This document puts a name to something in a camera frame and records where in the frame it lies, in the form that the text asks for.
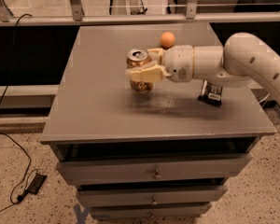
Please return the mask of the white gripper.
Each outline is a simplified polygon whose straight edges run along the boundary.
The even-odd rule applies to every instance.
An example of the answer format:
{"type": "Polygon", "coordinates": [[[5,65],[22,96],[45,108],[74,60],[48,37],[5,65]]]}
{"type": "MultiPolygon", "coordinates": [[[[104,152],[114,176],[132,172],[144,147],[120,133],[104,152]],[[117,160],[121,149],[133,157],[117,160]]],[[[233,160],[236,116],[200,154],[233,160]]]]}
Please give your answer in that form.
{"type": "Polygon", "coordinates": [[[175,83],[186,83],[192,80],[193,46],[180,45],[166,51],[162,48],[147,51],[151,59],[157,63],[127,69],[125,75],[130,81],[155,83],[168,78],[175,83]]]}

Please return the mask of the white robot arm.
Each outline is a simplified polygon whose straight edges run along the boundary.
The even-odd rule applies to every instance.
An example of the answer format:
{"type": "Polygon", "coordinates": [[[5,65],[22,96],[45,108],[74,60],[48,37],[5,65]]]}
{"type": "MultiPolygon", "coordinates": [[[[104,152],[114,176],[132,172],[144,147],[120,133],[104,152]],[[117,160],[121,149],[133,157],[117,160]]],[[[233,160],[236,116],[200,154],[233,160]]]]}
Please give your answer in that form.
{"type": "Polygon", "coordinates": [[[132,49],[127,54],[126,76],[135,83],[201,79],[221,87],[255,81],[280,105],[280,56],[249,33],[234,34],[223,46],[132,49]]]}

